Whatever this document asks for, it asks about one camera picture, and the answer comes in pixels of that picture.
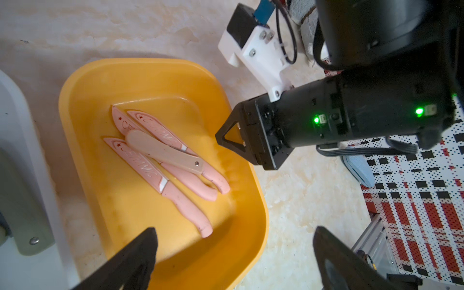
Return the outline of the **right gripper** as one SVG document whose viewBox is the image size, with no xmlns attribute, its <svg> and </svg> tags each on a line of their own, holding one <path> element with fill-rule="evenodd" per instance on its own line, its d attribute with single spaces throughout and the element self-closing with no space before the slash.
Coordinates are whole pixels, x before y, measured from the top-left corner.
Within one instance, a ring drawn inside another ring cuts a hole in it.
<svg viewBox="0 0 464 290">
<path fill-rule="evenodd" d="M 348 138 L 339 81 L 294 88 L 276 102 L 262 95 L 236 105 L 217 131 L 217 144 L 265 170 L 279 169 L 298 147 L 334 147 Z"/>
</svg>

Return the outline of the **beige folding knife small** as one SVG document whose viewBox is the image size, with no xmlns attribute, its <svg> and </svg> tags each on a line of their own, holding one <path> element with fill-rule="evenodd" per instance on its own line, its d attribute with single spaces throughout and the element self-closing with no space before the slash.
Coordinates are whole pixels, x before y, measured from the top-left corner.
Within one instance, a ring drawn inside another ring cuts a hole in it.
<svg viewBox="0 0 464 290">
<path fill-rule="evenodd" d="M 125 140 L 130 148 L 152 159 L 197 175 L 204 171 L 204 162 L 199 157 L 174 149 L 140 130 L 129 131 Z"/>
</svg>

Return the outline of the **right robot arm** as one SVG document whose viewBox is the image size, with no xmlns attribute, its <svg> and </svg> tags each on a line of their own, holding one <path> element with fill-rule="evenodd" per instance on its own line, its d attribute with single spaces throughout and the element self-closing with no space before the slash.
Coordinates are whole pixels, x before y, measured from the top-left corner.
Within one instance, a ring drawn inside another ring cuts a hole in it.
<svg viewBox="0 0 464 290">
<path fill-rule="evenodd" d="M 281 1 L 238 4 L 219 42 L 265 88 L 238 103 L 217 131 L 218 145 L 277 170 L 297 147 L 325 157 L 408 155 L 436 146 L 462 100 L 462 1 L 317 1 L 313 55 L 334 76 L 294 87 L 272 15 Z"/>
</svg>

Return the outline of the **yellow plastic storage box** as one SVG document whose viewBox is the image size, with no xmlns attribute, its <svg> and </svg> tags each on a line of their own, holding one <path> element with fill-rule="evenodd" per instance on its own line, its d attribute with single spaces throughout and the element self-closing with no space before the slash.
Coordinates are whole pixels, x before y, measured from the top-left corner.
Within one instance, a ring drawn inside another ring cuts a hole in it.
<svg viewBox="0 0 464 290">
<path fill-rule="evenodd" d="M 202 199 L 133 153 L 116 127 L 131 110 L 157 118 L 226 178 L 230 192 Z M 215 76 L 187 60 L 98 60 L 60 92 L 60 118 L 106 255 L 156 229 L 152 290 L 231 290 L 265 249 L 268 210 L 253 166 L 216 143 L 230 111 Z"/>
</svg>

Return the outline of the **green folding knife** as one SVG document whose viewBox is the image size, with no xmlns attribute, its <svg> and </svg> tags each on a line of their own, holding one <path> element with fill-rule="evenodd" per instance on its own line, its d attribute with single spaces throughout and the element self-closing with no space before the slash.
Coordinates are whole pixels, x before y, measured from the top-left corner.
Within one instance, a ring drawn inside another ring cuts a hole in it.
<svg viewBox="0 0 464 290">
<path fill-rule="evenodd" d="M 48 219 L 31 188 L 5 150 L 1 150 L 1 215 L 19 253 L 37 255 L 54 244 Z"/>
</svg>

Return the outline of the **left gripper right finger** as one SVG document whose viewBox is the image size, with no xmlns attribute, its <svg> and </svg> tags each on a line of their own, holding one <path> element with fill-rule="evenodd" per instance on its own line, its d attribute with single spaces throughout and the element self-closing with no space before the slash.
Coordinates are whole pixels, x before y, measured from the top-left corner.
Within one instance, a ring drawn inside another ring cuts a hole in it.
<svg viewBox="0 0 464 290">
<path fill-rule="evenodd" d="M 317 227 L 313 247 L 326 290 L 395 290 L 325 227 Z"/>
</svg>

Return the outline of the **white plastic storage box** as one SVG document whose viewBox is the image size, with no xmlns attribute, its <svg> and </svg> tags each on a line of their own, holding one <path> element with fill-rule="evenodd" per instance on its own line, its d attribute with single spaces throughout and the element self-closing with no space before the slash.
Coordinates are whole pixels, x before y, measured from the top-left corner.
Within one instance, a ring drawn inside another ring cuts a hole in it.
<svg viewBox="0 0 464 290">
<path fill-rule="evenodd" d="M 1 289 L 70 290 L 79 283 L 30 108 L 2 72 Z"/>
</svg>

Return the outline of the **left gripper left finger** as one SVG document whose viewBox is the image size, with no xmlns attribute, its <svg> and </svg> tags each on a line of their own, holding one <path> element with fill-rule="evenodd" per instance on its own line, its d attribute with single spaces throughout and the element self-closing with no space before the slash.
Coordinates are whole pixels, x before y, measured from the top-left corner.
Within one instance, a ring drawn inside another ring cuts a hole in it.
<svg viewBox="0 0 464 290">
<path fill-rule="evenodd" d="M 76 290 L 146 290 L 155 267 L 158 236 L 155 228 L 145 229 Z"/>
</svg>

